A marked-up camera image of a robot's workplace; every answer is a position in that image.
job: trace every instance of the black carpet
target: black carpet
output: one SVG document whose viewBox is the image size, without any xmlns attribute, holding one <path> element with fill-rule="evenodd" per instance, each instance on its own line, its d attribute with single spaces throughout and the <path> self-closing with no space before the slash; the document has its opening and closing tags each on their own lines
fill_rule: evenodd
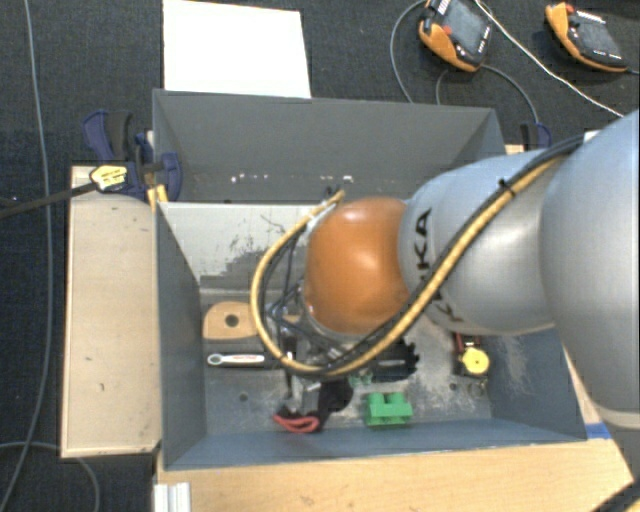
<svg viewBox="0 0 640 512">
<path fill-rule="evenodd" d="M 311 90 L 315 97 L 405 101 L 389 61 L 389 35 L 410 2 L 402 0 L 289 0 L 224 2 L 300 10 Z M 605 104 L 628 113 L 638 108 L 638 77 L 578 67 L 557 52 L 543 29 L 543 0 L 487 2 L 516 36 L 556 73 Z M 638 69 L 640 2 L 591 0 Z M 22 0 L 0 7 L 0 197 L 26 201 L 42 196 Z M 73 160 L 92 155 L 79 123 L 98 108 L 135 113 L 133 129 L 151 126 L 151 90 L 162 85 L 160 0 L 31 0 L 37 67 L 53 192 L 66 187 Z M 396 58 L 416 102 L 433 103 L 435 83 L 447 67 L 426 51 L 415 26 L 418 10 L 400 25 Z M 202 50 L 206 61 L 206 49 Z M 615 118 L 552 81 L 496 32 L 488 64 L 520 83 L 555 140 L 602 128 Z M 497 110 L 507 142 L 520 142 L 519 124 L 530 113 L 502 79 L 480 71 L 451 72 L 445 103 Z M 35 438 L 58 442 L 65 287 L 66 207 L 53 208 L 55 257 L 54 352 L 42 417 Z M 22 440 L 35 404 L 42 369 L 46 318 L 46 254 L 43 211 L 0 221 L 0 443 Z M 0 497 L 18 450 L 0 452 Z M 91 461 L 102 488 L 102 510 L 144 511 L 150 506 L 151 458 Z M 9 510 L 90 510 L 92 491 L 77 465 L 33 450 Z"/>
</svg>

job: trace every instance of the wooden table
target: wooden table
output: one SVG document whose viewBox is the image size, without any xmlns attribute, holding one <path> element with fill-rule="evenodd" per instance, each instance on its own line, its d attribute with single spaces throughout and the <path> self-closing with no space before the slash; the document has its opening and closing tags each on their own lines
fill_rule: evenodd
<svg viewBox="0 0 640 512">
<path fill-rule="evenodd" d="M 74 185 L 86 171 L 75 169 Z M 62 456 L 150 452 L 160 439 L 150 210 L 92 193 L 74 199 L 70 215 Z M 123 326 L 130 316 L 141 320 Z M 577 389 L 587 423 L 598 424 Z M 602 438 L 188 472 L 165 472 L 158 458 L 156 476 L 190 482 L 194 512 L 587 512 L 631 482 L 617 446 Z"/>
</svg>

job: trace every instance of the black device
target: black device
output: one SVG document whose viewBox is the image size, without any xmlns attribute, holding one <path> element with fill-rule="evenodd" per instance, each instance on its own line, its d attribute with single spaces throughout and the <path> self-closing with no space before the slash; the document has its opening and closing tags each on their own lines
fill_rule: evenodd
<svg viewBox="0 0 640 512">
<path fill-rule="evenodd" d="M 627 70 L 627 62 L 600 16 L 561 2 L 545 8 L 545 19 L 555 39 L 579 62 L 600 71 Z"/>
<path fill-rule="evenodd" d="M 491 22 L 470 0 L 429 0 L 418 36 L 441 59 L 463 71 L 476 71 L 487 54 Z"/>
</svg>

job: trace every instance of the gray bin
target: gray bin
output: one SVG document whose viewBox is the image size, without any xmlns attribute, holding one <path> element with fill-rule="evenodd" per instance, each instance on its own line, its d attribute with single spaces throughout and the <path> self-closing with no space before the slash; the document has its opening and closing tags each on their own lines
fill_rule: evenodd
<svg viewBox="0 0 640 512">
<path fill-rule="evenodd" d="M 283 372 L 205 364 L 213 347 L 201 337 L 203 313 L 216 302 L 248 300 L 260 255 L 324 188 L 340 183 L 351 199 L 410 197 L 445 170 L 504 152 L 493 111 L 156 91 L 154 134 L 157 154 L 178 151 L 185 169 L 180 202 L 156 215 L 165 468 L 586 439 L 554 331 L 487 340 L 492 367 L 479 393 L 470 379 L 451 375 L 443 333 L 419 322 L 408 337 L 421 352 L 420 371 L 380 388 L 402 386 L 414 418 L 385 430 L 359 417 L 363 396 L 378 389 L 356 388 L 322 433 L 284 432 L 270 419 L 285 391 Z M 257 339 L 242 343 L 260 348 Z"/>
</svg>

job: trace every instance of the yellow button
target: yellow button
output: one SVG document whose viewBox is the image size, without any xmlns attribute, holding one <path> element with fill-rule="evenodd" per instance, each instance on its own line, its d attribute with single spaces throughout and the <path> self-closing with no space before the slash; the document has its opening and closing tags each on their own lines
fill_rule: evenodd
<svg viewBox="0 0 640 512">
<path fill-rule="evenodd" d="M 465 350 L 460 361 L 471 375 L 484 375 L 489 370 L 489 356 L 484 350 L 476 347 Z"/>
</svg>

